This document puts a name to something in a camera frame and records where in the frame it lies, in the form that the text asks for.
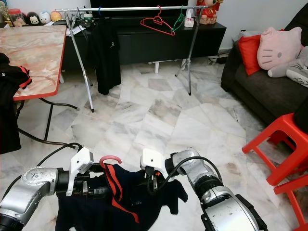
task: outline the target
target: green hanger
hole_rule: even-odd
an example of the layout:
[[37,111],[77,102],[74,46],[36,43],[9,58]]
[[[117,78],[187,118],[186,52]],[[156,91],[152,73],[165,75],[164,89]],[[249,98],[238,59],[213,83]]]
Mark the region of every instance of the green hanger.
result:
[[177,21],[175,22],[175,24],[173,25],[173,28],[172,28],[172,31],[176,31],[178,30],[182,25],[183,25],[183,22],[185,21],[185,15],[183,15],[182,13],[182,8],[183,8],[183,5],[181,6],[181,14],[179,15]]

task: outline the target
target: marble tabletop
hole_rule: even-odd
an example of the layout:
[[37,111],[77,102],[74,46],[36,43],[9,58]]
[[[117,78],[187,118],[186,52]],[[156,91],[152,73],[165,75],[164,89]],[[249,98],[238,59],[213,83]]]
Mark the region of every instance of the marble tabletop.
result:
[[0,28],[0,52],[12,66],[30,70],[32,83],[19,89],[14,100],[57,94],[64,51],[66,26]]

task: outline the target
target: red plastic stool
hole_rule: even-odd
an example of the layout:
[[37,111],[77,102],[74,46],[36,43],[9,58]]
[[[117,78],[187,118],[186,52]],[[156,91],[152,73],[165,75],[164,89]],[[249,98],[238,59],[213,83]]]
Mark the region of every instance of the red plastic stool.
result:
[[297,178],[296,180],[292,180],[288,183],[285,183],[283,185],[280,185],[274,188],[274,192],[276,194],[280,194],[280,193],[288,194],[288,197],[291,201],[291,205],[293,207],[293,210],[296,214],[296,217],[299,223],[299,228],[295,229],[294,231],[307,231],[308,230],[308,223],[305,222],[302,210],[300,209],[299,204],[293,193],[293,190],[302,188],[306,185],[308,185],[308,175],[302,176],[300,178]]
[[[288,175],[292,175],[296,172],[302,172],[308,167],[308,135],[302,132],[293,122],[294,113],[283,115],[272,122],[267,128],[265,128],[257,137],[250,141],[242,151],[246,154],[251,150],[254,150],[263,161],[272,170],[272,174],[267,178],[270,185],[277,185]],[[296,143],[294,146],[291,142],[287,142],[288,145],[293,148],[293,153],[286,158],[281,165],[275,167],[271,160],[257,147],[266,138],[271,137],[275,144],[280,141],[288,141],[287,136],[290,137]]]

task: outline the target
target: red table edge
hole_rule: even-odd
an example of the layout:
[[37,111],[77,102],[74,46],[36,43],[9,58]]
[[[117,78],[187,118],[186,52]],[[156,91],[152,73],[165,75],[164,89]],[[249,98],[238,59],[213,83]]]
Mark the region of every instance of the red table edge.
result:
[[31,99],[37,99],[37,98],[45,98],[45,97],[50,97],[50,96],[56,95],[56,94],[58,93],[59,81],[60,81],[60,74],[61,74],[61,68],[62,68],[62,61],[63,61],[63,54],[64,54],[64,48],[65,48],[66,30],[67,30],[67,27],[65,27],[63,48],[62,48],[62,55],[61,55],[61,61],[60,61],[60,66],[59,66],[59,73],[58,73],[58,80],[57,80],[57,87],[56,87],[56,90],[55,90],[54,92],[49,92],[49,93],[44,93],[44,94],[13,97],[13,101],[31,100]]

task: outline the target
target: hello kitty pillow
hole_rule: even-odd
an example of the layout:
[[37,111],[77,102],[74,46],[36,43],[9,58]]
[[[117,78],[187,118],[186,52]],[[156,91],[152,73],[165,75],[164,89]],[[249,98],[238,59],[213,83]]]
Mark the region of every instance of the hello kitty pillow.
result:
[[257,52],[259,66],[264,70],[270,70],[296,59],[301,50],[301,33],[300,27],[290,31],[276,31],[270,27],[264,31]]

